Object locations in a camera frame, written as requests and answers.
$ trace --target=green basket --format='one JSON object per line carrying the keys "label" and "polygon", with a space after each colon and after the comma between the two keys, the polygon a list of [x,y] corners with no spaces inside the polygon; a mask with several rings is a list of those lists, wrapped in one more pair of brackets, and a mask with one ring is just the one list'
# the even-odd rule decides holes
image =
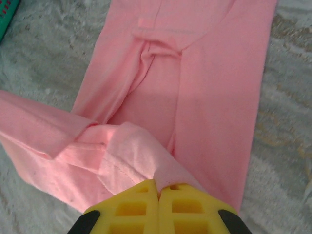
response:
{"label": "green basket", "polygon": [[9,26],[20,0],[0,0],[0,42]]}

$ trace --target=pink fabric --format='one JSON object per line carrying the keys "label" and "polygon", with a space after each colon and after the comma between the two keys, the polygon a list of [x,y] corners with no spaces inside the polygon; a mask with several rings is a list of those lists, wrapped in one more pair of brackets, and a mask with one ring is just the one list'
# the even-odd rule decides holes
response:
{"label": "pink fabric", "polygon": [[80,211],[139,182],[239,210],[276,0],[112,0],[71,113],[0,91],[0,141]]}

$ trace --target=green object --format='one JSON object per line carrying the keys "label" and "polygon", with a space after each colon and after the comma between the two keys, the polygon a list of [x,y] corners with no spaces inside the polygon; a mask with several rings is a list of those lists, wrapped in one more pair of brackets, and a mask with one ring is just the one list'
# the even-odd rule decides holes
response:
{"label": "green object", "polygon": [[0,41],[19,5],[20,0],[0,0]]}

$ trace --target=pink shirt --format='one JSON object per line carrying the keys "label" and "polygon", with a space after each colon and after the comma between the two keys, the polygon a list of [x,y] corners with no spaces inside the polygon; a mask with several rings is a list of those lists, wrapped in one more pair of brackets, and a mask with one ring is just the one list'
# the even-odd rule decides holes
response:
{"label": "pink shirt", "polygon": [[143,180],[239,210],[276,0],[112,0],[71,113],[0,91],[29,184],[84,211]]}

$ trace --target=yellow plastic object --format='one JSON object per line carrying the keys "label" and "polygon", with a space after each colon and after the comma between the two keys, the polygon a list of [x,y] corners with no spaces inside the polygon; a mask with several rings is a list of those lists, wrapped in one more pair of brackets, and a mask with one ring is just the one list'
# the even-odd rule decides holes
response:
{"label": "yellow plastic object", "polygon": [[87,209],[68,234],[251,234],[230,205],[189,185],[146,180]]}

